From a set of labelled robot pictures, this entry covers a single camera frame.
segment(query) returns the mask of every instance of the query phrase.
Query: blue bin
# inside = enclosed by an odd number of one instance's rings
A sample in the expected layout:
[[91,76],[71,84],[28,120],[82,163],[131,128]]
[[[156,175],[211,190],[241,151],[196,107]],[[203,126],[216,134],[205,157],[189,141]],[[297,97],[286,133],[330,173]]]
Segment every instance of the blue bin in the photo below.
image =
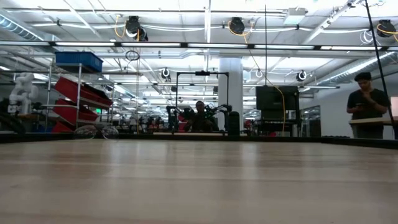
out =
[[79,64],[83,65],[83,73],[102,72],[103,61],[91,52],[56,52],[55,65],[69,72],[79,72]]

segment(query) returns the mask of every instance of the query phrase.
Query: black monitor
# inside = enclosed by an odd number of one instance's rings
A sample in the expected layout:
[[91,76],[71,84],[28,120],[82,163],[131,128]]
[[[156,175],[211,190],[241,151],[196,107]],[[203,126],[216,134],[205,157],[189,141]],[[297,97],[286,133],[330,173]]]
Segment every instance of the black monitor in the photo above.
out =
[[[285,110],[296,110],[299,98],[297,86],[278,86],[284,94]],[[257,110],[282,110],[282,94],[273,86],[256,87],[256,108]]]

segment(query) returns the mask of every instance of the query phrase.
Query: white robot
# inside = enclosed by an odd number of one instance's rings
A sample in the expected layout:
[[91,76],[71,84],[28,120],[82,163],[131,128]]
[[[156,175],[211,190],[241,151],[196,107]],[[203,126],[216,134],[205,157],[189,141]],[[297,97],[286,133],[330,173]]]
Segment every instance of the white robot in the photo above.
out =
[[[33,73],[22,73],[18,78],[16,78],[15,88],[9,97],[9,113],[16,113],[17,111],[19,111],[20,114],[30,113],[30,104],[32,103],[32,100],[36,99],[39,95],[39,89],[37,86],[33,86],[32,83],[34,78]],[[18,108],[17,106],[18,101],[22,102],[21,108]]]

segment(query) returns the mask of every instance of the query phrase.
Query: dark shirt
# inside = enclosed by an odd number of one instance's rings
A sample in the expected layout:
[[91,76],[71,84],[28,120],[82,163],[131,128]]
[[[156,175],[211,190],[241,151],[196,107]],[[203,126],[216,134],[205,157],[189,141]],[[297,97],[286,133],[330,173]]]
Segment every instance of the dark shirt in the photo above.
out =
[[218,125],[216,124],[216,121],[214,117],[210,118],[205,118],[204,113],[197,113],[192,119],[192,131],[193,132],[211,132],[211,131],[218,131]]
[[[370,92],[370,95],[372,100],[374,100],[377,104],[381,106],[388,106],[390,104],[388,97],[381,90],[373,89],[373,91]],[[354,91],[349,95],[347,108],[354,108],[357,106],[358,103],[361,103],[364,109],[362,111],[354,113],[352,119],[381,118],[383,116],[380,111],[376,110],[374,106],[372,106],[369,101],[365,99],[361,90]],[[375,129],[383,130],[383,126],[372,127]],[[362,128],[370,129],[371,127],[362,126]]]

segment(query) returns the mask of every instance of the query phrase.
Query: column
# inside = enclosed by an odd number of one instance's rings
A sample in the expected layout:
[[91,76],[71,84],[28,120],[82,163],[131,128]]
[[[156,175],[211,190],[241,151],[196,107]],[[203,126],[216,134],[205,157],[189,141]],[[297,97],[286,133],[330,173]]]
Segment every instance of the column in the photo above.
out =
[[[220,58],[219,72],[229,72],[229,104],[232,111],[239,113],[241,130],[243,130],[243,67],[242,58]],[[218,105],[225,104],[227,100],[227,77],[218,75]],[[218,115],[218,127],[224,128],[224,115]]]

